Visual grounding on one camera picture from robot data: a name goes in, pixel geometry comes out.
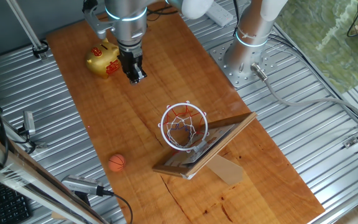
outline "hoop rim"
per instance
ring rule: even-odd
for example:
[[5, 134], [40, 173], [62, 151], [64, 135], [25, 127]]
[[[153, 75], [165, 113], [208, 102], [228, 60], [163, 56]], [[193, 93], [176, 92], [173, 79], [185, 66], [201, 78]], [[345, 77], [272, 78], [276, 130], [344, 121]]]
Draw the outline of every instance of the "hoop rim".
[[204, 136], [203, 138], [201, 139], [202, 141], [205, 140], [205, 138], [207, 137], [208, 135], [208, 122], [206, 120], [206, 116], [204, 114], [204, 112], [202, 112], [198, 107], [196, 107], [195, 105], [192, 105], [190, 103], [177, 103], [175, 105], [172, 105], [172, 106], [169, 106], [167, 108], [167, 110], [164, 112], [164, 114], [162, 115], [161, 117], [161, 123], [160, 123], [160, 129], [161, 129], [161, 134], [162, 134], [162, 137], [164, 138], [165, 142], [168, 143], [169, 146], [171, 146], [172, 148], [174, 149], [177, 149], [177, 150], [180, 150], [180, 151], [187, 151], [187, 150], [192, 150], [192, 149], [196, 149], [197, 146], [193, 146], [193, 147], [189, 147], [189, 148], [180, 148], [178, 146], [175, 146], [174, 144], [172, 144], [168, 139], [167, 137], [165, 136], [165, 133], [164, 133], [164, 128], [163, 128], [163, 122], [164, 122], [164, 118], [166, 117], [166, 115], [168, 114], [168, 112], [174, 108], [174, 107], [177, 107], [177, 106], [190, 106], [194, 109], [196, 109], [198, 112], [200, 112], [200, 114], [202, 115], [204, 121], [205, 121], [205, 132], [204, 132]]

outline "keyboard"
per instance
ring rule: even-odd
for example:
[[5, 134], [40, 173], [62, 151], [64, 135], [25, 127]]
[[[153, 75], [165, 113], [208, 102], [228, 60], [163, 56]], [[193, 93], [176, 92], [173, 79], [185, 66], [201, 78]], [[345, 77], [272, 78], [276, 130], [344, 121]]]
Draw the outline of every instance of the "keyboard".
[[0, 224], [16, 224], [32, 216], [27, 198], [0, 183]]

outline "basketball hoop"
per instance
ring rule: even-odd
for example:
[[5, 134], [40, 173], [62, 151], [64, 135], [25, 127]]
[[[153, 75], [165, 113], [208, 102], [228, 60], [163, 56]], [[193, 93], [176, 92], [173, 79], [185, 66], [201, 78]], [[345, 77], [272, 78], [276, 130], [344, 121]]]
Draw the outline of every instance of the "basketball hoop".
[[205, 112], [189, 101], [168, 105], [158, 127], [164, 140], [172, 148], [187, 152], [198, 151], [206, 144], [205, 137], [208, 135], [208, 122], [205, 116]]

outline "orange ball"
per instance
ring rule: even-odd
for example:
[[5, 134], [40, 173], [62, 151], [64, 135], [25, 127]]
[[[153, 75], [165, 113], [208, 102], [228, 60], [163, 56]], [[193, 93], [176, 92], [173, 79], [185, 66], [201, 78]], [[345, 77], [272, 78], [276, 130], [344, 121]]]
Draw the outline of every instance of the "orange ball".
[[113, 172], [121, 171], [124, 168], [125, 164], [126, 162], [124, 156], [120, 154], [115, 154], [109, 159], [109, 168]]

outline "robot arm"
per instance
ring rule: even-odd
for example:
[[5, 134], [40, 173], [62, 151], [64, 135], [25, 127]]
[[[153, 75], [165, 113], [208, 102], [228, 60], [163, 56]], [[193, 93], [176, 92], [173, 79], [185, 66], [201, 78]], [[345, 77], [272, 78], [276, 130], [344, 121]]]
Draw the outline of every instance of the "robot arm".
[[[85, 19], [100, 39], [110, 29], [118, 41], [119, 60], [131, 83], [136, 84], [147, 75], [142, 69], [142, 37], [147, 28], [147, 6], [163, 0], [104, 0], [109, 22], [101, 22], [93, 14], [97, 0], [87, 0]], [[253, 63], [262, 61], [262, 51], [275, 19], [288, 0], [252, 0], [241, 15], [235, 39], [225, 54], [230, 69], [239, 73], [251, 72]], [[190, 19], [201, 17], [213, 0], [166, 0]]]
[[[116, 37], [119, 46], [119, 60], [122, 69], [132, 84], [138, 83], [147, 75], [142, 69], [142, 37], [147, 28], [147, 6], [163, 0], [105, 0], [109, 22], [101, 22], [93, 14], [97, 0], [84, 3], [84, 15], [100, 39], [106, 37], [110, 30]], [[167, 0], [190, 19], [201, 17], [213, 0]]]

